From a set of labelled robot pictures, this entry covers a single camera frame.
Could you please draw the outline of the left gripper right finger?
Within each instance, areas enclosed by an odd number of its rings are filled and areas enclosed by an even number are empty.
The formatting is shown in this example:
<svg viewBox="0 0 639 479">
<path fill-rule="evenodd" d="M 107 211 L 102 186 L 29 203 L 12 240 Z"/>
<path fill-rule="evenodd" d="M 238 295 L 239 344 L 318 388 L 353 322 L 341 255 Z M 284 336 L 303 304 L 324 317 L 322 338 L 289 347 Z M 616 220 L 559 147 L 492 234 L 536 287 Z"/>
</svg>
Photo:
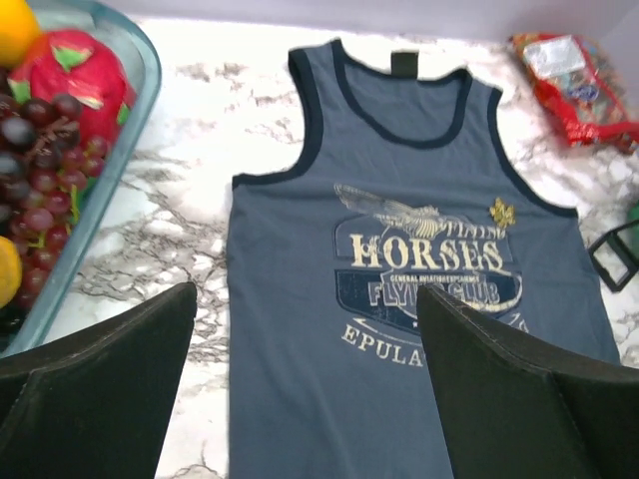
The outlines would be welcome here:
<svg viewBox="0 0 639 479">
<path fill-rule="evenodd" d="M 638 371 L 551 345 L 433 286 L 417 320 L 456 478 L 635 478 Z"/>
</svg>

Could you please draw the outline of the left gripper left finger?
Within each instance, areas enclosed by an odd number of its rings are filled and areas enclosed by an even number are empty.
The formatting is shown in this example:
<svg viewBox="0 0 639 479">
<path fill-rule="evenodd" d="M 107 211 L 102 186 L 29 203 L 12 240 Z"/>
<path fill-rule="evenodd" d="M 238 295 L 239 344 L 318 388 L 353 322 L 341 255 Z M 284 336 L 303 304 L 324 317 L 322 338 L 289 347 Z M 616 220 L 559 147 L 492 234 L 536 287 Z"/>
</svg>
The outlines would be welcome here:
<svg viewBox="0 0 639 479">
<path fill-rule="evenodd" d="M 196 310 L 197 289 L 182 282 L 2 358 L 2 477 L 154 477 Z"/>
</svg>

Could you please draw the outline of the blue printed tank top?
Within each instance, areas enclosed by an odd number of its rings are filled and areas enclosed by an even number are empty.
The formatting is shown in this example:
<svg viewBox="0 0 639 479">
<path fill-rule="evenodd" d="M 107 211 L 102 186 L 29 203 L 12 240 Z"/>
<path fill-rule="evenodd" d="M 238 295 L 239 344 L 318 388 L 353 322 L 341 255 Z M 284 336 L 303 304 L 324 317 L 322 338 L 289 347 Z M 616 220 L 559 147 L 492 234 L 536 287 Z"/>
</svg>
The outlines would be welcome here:
<svg viewBox="0 0 639 479">
<path fill-rule="evenodd" d="M 289 70 L 300 158 L 233 180 L 231 477 L 450 477 L 418 331 L 423 285 L 618 361 L 577 213 L 512 168 L 498 89 L 464 69 L 383 74 L 338 40 L 290 51 Z M 496 198 L 514 205 L 514 226 L 495 224 Z"/>
</svg>

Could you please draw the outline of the gold brooch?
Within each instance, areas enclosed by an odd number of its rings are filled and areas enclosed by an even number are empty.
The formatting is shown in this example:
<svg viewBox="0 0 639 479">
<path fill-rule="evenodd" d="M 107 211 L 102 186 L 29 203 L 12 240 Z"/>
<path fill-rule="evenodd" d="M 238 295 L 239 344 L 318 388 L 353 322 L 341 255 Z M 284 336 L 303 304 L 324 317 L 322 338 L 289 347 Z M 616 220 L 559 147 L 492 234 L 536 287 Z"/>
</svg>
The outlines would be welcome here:
<svg viewBox="0 0 639 479">
<path fill-rule="evenodd" d="M 515 207 L 507 204 L 502 198 L 496 198 L 489 207 L 489 213 L 500 229 L 507 229 L 516 224 Z"/>
</svg>

